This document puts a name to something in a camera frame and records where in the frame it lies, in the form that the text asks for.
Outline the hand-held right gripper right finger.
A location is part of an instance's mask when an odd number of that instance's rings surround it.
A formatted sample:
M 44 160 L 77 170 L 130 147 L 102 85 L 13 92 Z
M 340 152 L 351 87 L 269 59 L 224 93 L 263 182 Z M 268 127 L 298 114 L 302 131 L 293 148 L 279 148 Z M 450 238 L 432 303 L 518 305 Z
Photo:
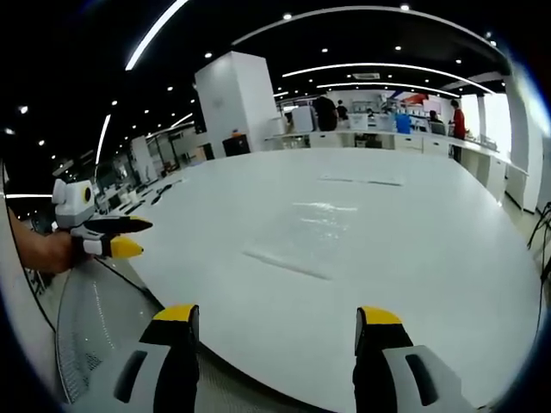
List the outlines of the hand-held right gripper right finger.
M 372 306 L 356 311 L 352 374 L 358 412 L 472 412 L 461 380 L 434 352 L 415 345 L 402 321 Z

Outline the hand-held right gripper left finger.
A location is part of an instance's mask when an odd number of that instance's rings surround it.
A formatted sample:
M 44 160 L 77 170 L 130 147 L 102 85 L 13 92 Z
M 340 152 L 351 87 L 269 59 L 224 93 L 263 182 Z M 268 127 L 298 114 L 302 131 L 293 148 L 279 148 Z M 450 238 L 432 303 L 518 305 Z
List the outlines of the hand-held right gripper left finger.
M 192 412 L 199 363 L 199 306 L 157 313 L 138 340 L 96 370 L 98 412 Z

